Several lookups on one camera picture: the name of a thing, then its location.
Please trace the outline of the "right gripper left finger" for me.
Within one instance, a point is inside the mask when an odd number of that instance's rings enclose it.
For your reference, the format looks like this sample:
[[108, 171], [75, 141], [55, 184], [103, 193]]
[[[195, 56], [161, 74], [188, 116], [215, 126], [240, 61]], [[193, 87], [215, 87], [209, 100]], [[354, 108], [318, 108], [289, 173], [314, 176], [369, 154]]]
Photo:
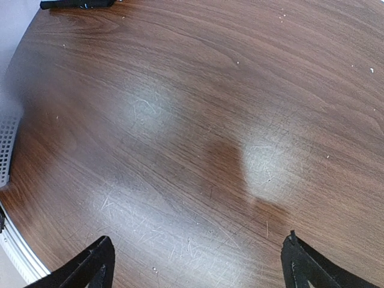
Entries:
[[108, 236], [101, 236], [51, 274], [28, 287], [112, 287], [115, 249]]

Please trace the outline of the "black t-shirt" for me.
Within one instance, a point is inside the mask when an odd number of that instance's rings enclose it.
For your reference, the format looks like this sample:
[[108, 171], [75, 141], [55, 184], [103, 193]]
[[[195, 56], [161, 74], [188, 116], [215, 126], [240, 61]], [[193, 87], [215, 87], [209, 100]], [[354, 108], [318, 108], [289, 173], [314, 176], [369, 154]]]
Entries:
[[51, 0], [40, 1], [40, 8], [42, 10], [54, 8], [106, 8], [111, 7], [115, 0]]

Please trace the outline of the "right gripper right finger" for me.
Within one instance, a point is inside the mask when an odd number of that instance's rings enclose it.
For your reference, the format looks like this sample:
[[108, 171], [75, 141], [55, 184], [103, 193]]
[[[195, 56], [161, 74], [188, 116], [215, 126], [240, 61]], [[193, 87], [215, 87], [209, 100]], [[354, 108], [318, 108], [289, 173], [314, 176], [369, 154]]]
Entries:
[[375, 287], [331, 262], [292, 230], [281, 250], [286, 287]]

